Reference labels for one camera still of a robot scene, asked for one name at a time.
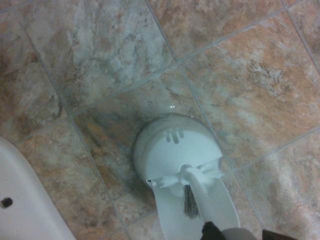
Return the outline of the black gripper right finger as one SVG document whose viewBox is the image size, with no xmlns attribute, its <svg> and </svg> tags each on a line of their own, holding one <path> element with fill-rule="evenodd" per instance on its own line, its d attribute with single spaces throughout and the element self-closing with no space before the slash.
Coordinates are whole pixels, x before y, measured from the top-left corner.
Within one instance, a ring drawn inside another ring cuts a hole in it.
<svg viewBox="0 0 320 240">
<path fill-rule="evenodd" d="M 283 240 L 284 236 L 282 234 L 263 229 L 262 239 L 263 240 Z"/>
</svg>

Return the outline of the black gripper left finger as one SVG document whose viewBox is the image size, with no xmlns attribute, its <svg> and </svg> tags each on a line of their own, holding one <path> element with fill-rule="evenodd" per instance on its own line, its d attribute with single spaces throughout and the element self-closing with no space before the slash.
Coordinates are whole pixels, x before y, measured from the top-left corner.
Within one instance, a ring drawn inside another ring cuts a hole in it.
<svg viewBox="0 0 320 240">
<path fill-rule="evenodd" d="M 226 240 L 224 234 L 212 221 L 206 221 L 202 227 L 201 240 Z"/>
</svg>

